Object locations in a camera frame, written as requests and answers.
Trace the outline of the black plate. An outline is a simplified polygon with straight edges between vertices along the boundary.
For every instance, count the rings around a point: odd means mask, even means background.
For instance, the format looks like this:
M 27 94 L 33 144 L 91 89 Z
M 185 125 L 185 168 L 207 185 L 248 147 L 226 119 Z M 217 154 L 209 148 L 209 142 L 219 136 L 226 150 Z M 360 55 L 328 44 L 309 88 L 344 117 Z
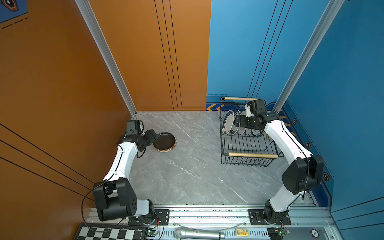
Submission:
M 177 144 L 176 137 L 171 133 L 160 133 L 159 138 L 153 143 L 153 146 L 159 146 L 160 148 L 169 148 Z

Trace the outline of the black wire dish rack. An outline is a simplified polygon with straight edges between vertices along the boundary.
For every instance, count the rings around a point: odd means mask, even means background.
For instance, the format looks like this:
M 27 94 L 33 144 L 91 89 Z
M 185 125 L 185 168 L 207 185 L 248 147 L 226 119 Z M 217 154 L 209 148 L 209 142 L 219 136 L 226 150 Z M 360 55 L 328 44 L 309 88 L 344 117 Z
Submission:
M 221 164 L 267 167 L 284 154 L 263 130 L 243 127 L 240 116 L 246 115 L 246 102 L 222 97 L 220 111 Z

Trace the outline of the cream plate red characters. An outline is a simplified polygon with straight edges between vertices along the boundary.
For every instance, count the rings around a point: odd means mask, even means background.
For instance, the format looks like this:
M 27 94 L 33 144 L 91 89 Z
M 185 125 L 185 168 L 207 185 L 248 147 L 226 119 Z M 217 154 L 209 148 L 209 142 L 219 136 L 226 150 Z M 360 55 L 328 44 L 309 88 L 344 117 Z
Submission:
M 169 152 L 171 151 L 172 149 L 175 148 L 176 145 L 173 145 L 172 147 L 169 147 L 169 148 L 160 148 L 159 146 L 155 146 L 156 150 L 158 150 L 159 152 L 163 152 L 163 153 L 166 153 L 166 152 Z

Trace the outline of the white plate row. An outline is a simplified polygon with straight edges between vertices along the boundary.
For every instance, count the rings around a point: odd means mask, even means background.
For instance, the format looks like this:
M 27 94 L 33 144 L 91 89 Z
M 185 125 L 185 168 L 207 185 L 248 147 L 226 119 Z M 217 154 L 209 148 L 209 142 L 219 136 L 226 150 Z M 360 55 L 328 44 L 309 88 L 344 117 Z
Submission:
M 232 127 L 233 127 L 233 123 L 234 123 L 234 111 L 233 110 L 229 110 L 226 114 L 226 116 L 224 117 L 224 121 L 223 121 L 223 134 L 224 135 L 227 135 L 231 132 L 232 130 Z
M 263 134 L 261 130 L 252 130 L 252 135 L 255 137 L 260 137 Z
M 246 111 L 242 111 L 242 112 L 241 112 L 241 115 L 242 115 L 242 116 L 245 116 L 245 115 L 246 115 Z M 246 128 L 245 128 L 245 127 L 241 127 L 241 126 L 239 126 L 239 128 L 238 128 L 238 134 L 239 134 L 239 135 L 242 135 L 245 131 L 246 131 Z
M 248 129 L 248 128 L 246 128 L 244 134 L 245 134 L 246 136 L 252 136 L 252 135 L 253 135 L 253 130 L 252 130 L 252 129 Z
M 241 114 L 241 112 L 239 110 L 234 111 L 234 121 L 233 121 L 233 125 L 231 128 L 232 134 L 236 134 L 239 130 L 239 124 L 236 123 L 236 119 L 237 119 L 237 116 L 239 116 L 240 114 Z

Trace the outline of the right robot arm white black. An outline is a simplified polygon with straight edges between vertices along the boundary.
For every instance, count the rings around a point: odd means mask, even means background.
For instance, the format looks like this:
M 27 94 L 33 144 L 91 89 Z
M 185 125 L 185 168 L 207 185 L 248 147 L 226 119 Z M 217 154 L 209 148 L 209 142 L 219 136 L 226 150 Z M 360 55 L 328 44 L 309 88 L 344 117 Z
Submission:
M 274 225 L 289 212 L 290 206 L 321 183 L 324 159 L 308 151 L 287 129 L 277 113 L 248 114 L 235 117 L 236 127 L 262 130 L 284 154 L 288 168 L 282 175 L 283 185 L 264 208 L 265 221 Z

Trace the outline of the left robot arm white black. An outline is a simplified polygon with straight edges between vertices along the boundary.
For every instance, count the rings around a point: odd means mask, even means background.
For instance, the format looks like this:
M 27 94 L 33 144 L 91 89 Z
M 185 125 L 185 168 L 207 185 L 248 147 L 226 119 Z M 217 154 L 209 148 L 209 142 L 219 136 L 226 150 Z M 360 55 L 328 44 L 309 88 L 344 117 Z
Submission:
M 144 133 L 126 131 L 117 144 L 117 154 L 107 175 L 100 183 L 95 183 L 90 191 L 93 194 L 98 218 L 102 222 L 116 219 L 137 218 L 144 225 L 156 219 L 153 202 L 138 199 L 129 182 L 129 175 L 139 152 L 145 152 L 158 139 L 152 129 Z

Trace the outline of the green circuit board left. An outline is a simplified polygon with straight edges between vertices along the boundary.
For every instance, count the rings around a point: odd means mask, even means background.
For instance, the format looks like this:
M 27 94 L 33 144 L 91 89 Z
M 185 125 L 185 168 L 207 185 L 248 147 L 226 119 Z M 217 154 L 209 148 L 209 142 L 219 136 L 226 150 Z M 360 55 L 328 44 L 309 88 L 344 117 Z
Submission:
M 158 230 L 149 229 L 147 232 L 147 237 L 148 238 L 155 238 L 158 235 L 158 233 L 159 233 Z

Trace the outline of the silver microphone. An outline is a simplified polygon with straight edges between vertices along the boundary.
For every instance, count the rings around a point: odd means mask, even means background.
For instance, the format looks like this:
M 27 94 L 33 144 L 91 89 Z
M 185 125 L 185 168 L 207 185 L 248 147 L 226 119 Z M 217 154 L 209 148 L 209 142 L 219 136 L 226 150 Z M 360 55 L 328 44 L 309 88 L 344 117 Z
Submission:
M 224 240 L 225 233 L 213 230 L 196 230 L 185 227 L 178 227 L 174 231 L 174 238 L 177 240 Z

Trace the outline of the checkerboard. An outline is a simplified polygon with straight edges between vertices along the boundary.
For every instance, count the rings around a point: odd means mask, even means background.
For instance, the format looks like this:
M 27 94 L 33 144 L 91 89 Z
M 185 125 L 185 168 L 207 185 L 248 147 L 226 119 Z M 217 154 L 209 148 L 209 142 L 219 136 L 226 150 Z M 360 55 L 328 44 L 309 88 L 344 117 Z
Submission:
M 147 228 L 92 228 L 81 226 L 75 240 L 145 240 Z

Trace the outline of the yellow label tag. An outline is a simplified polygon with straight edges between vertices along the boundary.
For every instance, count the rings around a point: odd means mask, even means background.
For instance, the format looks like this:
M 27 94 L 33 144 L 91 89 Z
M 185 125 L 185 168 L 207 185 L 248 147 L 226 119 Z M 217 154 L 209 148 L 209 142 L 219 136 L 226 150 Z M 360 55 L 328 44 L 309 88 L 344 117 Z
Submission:
M 249 237 L 250 236 L 250 232 L 248 229 L 236 228 L 235 233 L 236 233 L 236 237 Z

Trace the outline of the circuit board right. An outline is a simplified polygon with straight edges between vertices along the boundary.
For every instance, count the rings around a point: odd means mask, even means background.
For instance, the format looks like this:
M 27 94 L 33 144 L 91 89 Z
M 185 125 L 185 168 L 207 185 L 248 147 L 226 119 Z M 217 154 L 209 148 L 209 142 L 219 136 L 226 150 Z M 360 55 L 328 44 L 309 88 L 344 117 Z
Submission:
M 271 240 L 283 240 L 284 236 L 290 235 L 290 230 L 282 229 L 267 229 L 268 235 Z

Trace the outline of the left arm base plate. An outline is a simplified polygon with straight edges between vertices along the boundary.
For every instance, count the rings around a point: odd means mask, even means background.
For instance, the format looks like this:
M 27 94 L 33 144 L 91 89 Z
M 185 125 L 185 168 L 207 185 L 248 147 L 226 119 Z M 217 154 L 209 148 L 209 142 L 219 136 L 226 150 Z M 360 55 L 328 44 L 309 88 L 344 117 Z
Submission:
M 169 209 L 155 209 L 148 215 L 129 218 L 129 226 L 155 226 L 158 223 L 160 226 L 167 226 L 170 219 Z

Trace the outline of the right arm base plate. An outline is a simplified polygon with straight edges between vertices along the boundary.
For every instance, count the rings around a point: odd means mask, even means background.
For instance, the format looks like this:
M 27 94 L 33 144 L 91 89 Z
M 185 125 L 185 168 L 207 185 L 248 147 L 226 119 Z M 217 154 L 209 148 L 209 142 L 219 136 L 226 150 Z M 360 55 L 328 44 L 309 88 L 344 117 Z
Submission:
M 291 225 L 291 218 L 288 211 L 276 213 L 274 211 L 262 209 L 248 210 L 251 225 Z

